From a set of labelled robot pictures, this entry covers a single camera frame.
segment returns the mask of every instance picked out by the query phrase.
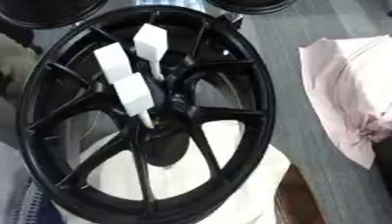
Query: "gray carpet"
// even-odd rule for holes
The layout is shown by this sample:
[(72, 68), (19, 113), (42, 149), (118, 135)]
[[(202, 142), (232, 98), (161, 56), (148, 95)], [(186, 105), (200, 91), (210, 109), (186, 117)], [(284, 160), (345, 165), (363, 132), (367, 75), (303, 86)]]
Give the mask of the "gray carpet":
[[(130, 4), (111, 0), (103, 11)], [(37, 31), (36, 43), (48, 48), (68, 29)], [(277, 124), (272, 143), (301, 168), (327, 223), (389, 224), (392, 203), (376, 168), (360, 168), (327, 138), (303, 90), (298, 47), (320, 38), (391, 31), (392, 18), (386, 16), (382, 0), (298, 0), (275, 14), (246, 17), (242, 32), (264, 58), (275, 85)]]

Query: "fabric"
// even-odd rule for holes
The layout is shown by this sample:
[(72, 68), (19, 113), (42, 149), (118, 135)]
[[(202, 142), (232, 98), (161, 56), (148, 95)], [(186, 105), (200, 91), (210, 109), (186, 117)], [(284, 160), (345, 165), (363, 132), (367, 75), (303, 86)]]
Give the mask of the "fabric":
[(304, 89), (338, 149), (370, 168), (372, 142), (392, 135), (389, 36), (321, 39), (300, 49)]

